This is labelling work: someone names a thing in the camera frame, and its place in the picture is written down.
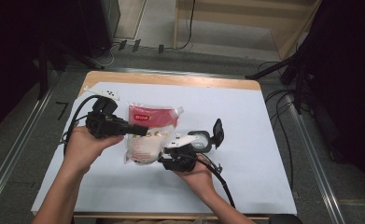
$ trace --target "black cable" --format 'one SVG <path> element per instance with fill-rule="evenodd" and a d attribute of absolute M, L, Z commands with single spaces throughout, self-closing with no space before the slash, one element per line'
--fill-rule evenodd
<path fill-rule="evenodd" d="M 76 119 L 76 120 L 75 120 L 75 122 L 76 122 L 76 121 L 80 121 L 81 119 L 85 119 L 86 117 L 87 117 L 87 115 L 85 115 L 85 116 L 83 116 L 83 117 L 81 117 L 81 118 L 79 118 L 79 119 Z"/>
<path fill-rule="evenodd" d="M 114 47 L 114 46 L 111 46 L 109 49 L 103 49 L 103 50 L 101 50 L 101 52 L 98 55 L 92 56 L 91 58 L 92 59 L 97 59 L 97 58 L 103 56 L 108 50 L 112 49 L 112 47 Z"/>
<path fill-rule="evenodd" d="M 69 127 L 68 127 L 68 131 L 66 131 L 66 134 L 65 134 L 65 140 L 64 140 L 64 144 L 63 144 L 63 154 L 65 155 L 65 152 L 66 152 L 66 147 L 68 145 L 68 142 L 69 142 L 69 138 L 71 137 L 71 133 L 72 133 L 72 130 L 74 129 L 75 127 L 75 123 L 77 122 L 77 115 L 79 114 L 80 110 L 82 109 L 82 107 L 87 103 L 89 102 L 89 100 L 93 99 L 93 98 L 97 98 L 99 99 L 101 96 L 99 95 L 92 95 L 92 96 L 89 96 L 88 98 L 86 98 L 80 105 L 79 107 L 77 108 L 77 111 L 75 112 L 74 116 L 72 117 L 71 119 L 71 123 L 69 124 Z"/>
<path fill-rule="evenodd" d="M 290 94 L 290 92 L 287 92 L 287 93 L 284 93 L 277 101 L 277 104 L 275 106 L 275 110 L 276 110 L 276 113 L 277 113 L 277 116 L 279 117 L 279 110 L 278 110 L 278 105 L 279 103 L 281 102 L 282 98 L 286 97 L 288 94 Z M 291 149 L 290 149 L 290 144 L 289 144 L 289 139 L 288 139 L 288 136 L 287 136 L 287 133 L 285 131 L 285 128 L 284 128 L 284 125 L 281 121 L 281 119 L 278 119 L 278 122 L 280 123 L 280 126 L 281 126 L 281 130 L 285 136 L 285 140 L 287 142 L 287 147 L 288 147 L 288 155 L 289 155 L 289 165 L 290 165 L 290 182 L 289 182 L 289 187 L 291 190 L 293 190 L 293 159 L 292 159 L 292 152 L 291 152 Z"/>
<path fill-rule="evenodd" d="M 220 167 L 220 165 L 219 165 L 219 167 L 217 167 L 217 166 L 214 164 L 214 162 L 213 162 L 213 161 L 211 161 L 211 159 L 209 159 L 209 158 L 208 158 L 205 154 L 200 153 L 200 155 L 202 155 L 203 157 L 205 157 L 205 159 L 211 163 L 211 165 L 212 165 L 212 167 L 214 168 L 214 170 L 216 170 L 218 173 L 221 173 L 221 172 L 222 172 L 222 167 Z"/>
<path fill-rule="evenodd" d="M 233 208 L 235 208 L 235 205 L 234 205 L 234 201 L 232 199 L 231 192 L 229 191 L 229 188 L 228 188 L 228 184 L 226 183 L 225 179 L 223 179 L 222 176 L 220 176 L 220 173 L 219 172 L 217 172 L 209 164 L 205 163 L 202 160 L 199 160 L 198 158 L 194 158 L 194 157 L 191 157 L 191 156 L 188 156 L 188 155 L 184 155 L 184 154 L 178 154 L 178 156 L 180 156 L 180 157 L 186 157 L 186 158 L 190 158 L 192 160 L 195 160 L 195 161 L 203 164 L 209 171 L 211 171 L 211 173 L 214 174 L 217 177 L 217 179 L 220 181 L 220 183 L 222 184 L 222 187 L 225 190 L 226 195 L 228 196 L 228 199 L 229 199 L 229 202 L 230 202 L 231 206 Z"/>
<path fill-rule="evenodd" d="M 134 45 L 131 44 L 126 44 L 127 47 L 134 47 Z M 140 49 L 159 49 L 159 48 L 154 48 L 154 47 L 146 47 L 146 46 L 139 46 L 138 48 Z"/>
<path fill-rule="evenodd" d="M 182 47 L 179 47 L 179 48 L 176 48 L 176 49 L 173 49 L 173 48 L 167 48 L 167 49 L 172 49 L 172 50 L 182 50 L 182 49 L 184 49 L 187 45 L 188 45 L 188 43 L 190 42 L 190 40 L 191 40 L 191 33 L 192 33 L 192 31 L 191 31 L 191 25 L 192 25 L 192 23 L 193 23 L 193 14 L 194 14 L 194 7 L 195 7 L 195 5 L 196 5 L 196 0 L 193 0 L 193 7 L 191 8 L 191 14 L 190 14 L 190 28 L 189 28 L 189 38 L 188 38 L 188 41 L 186 42 L 186 44 L 184 45 L 184 46 L 182 46 Z"/>
<path fill-rule="evenodd" d="M 286 108 L 284 108 L 284 110 L 281 112 L 281 113 L 279 113 L 279 116 L 281 116 L 282 114 L 284 114 L 288 109 L 289 109 L 289 107 L 291 106 L 291 105 L 293 105 L 293 102 L 290 102 L 290 103 L 286 103 L 286 104 L 284 104 L 283 106 L 281 106 L 279 109 L 282 109 L 283 107 L 285 107 L 286 106 Z M 274 113 L 274 115 L 270 118 L 270 120 L 272 120 L 274 117 L 275 117 L 275 121 L 274 121 L 274 124 L 272 125 L 272 127 L 273 127 L 273 130 L 274 130 L 274 128 L 275 128 L 275 124 L 277 123 L 277 121 L 280 119 L 280 117 L 279 116 L 277 116 L 277 113 Z"/>
<path fill-rule="evenodd" d="M 269 93 L 268 95 L 267 95 L 267 97 L 266 97 L 266 99 L 264 100 L 264 103 L 265 104 L 267 104 L 267 102 L 270 100 L 270 99 L 272 99 L 273 97 L 275 97 L 277 94 L 279 94 L 279 93 L 281 93 L 281 92 L 288 92 L 288 93 L 290 93 L 290 92 L 294 92 L 294 90 L 281 90 L 281 91 L 273 91 L 273 92 L 271 92 L 271 93 Z"/>

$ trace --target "forearm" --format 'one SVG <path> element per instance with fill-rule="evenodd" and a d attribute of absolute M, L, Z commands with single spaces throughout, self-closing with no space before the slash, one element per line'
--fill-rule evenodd
<path fill-rule="evenodd" d="M 222 224 L 255 223 L 223 200 L 215 191 L 201 196 L 203 202 L 211 209 Z"/>
<path fill-rule="evenodd" d="M 71 223 L 82 178 L 62 166 L 32 223 Z"/>

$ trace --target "white table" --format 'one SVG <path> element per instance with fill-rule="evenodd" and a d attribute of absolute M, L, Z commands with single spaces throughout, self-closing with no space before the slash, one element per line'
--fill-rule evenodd
<path fill-rule="evenodd" d="M 211 77 L 181 77 L 90 72 L 83 86 L 117 91 L 115 114 L 127 119 L 127 104 L 183 106 L 177 133 L 204 130 L 212 133 L 220 118 L 225 139 L 207 155 L 224 168 L 236 208 L 250 217 L 297 214 L 288 180 L 274 139 L 269 116 L 255 81 Z M 82 92 L 72 113 L 90 96 Z M 92 100 L 80 115 L 91 111 Z M 106 149 L 85 175 L 75 208 L 81 217 L 196 218 L 211 211 L 173 172 L 160 163 L 124 163 L 125 143 Z M 63 160 L 59 146 L 35 199 L 32 211 L 42 204 Z M 218 193 L 228 198 L 214 177 Z"/>

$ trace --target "clear plastic wrap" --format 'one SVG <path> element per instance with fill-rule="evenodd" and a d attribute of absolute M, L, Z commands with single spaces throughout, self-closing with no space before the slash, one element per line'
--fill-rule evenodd
<path fill-rule="evenodd" d="M 183 108 L 129 104 L 129 123 L 149 127 L 147 136 L 128 134 L 125 161 L 151 164 L 162 154 Z"/>

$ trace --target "gray floor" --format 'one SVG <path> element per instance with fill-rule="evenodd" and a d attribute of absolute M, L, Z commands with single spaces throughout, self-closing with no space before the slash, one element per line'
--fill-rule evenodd
<path fill-rule="evenodd" d="M 126 49 L 116 51 L 114 56 L 116 60 L 105 70 L 150 69 L 203 73 L 195 74 L 196 76 L 244 78 L 246 74 L 256 73 L 258 66 L 262 63 L 262 61 L 256 60 L 188 52 L 166 51 L 163 54 L 158 54 L 155 49 L 140 49 L 135 53 L 132 53 L 131 49 Z M 110 60 L 110 58 L 104 56 L 102 60 Z M 16 167 L 0 194 L 0 223 L 28 223 L 33 217 L 30 212 L 31 206 L 69 115 L 69 110 L 67 110 L 58 120 L 63 108 L 56 102 L 66 102 L 71 105 L 89 71 L 79 62 L 71 61 L 69 64 L 65 72 L 60 73 L 60 78 L 52 91 L 47 106 L 34 131 L 29 136 Z M 274 73 L 260 80 L 263 96 L 285 88 L 279 84 L 278 77 L 279 74 Z M 0 165 L 13 145 L 24 121 L 28 118 L 30 110 L 34 107 L 37 92 L 37 87 L 28 92 L 21 103 L 1 124 Z M 273 99 L 268 103 L 270 116 L 274 114 L 276 100 Z M 333 162 L 313 118 L 309 114 L 303 114 L 302 118 L 326 171 L 330 185 L 340 203 L 345 223 L 365 223 L 364 175 L 352 165 Z M 293 193 L 298 215 L 306 224 L 332 223 L 292 113 L 287 111 L 281 116 L 281 120 L 285 125 L 291 144 L 294 169 Z M 290 177 L 288 150 L 285 137 L 278 124 L 275 126 L 274 134 L 286 173 Z M 78 218 L 77 223 L 94 223 L 94 219 Z"/>

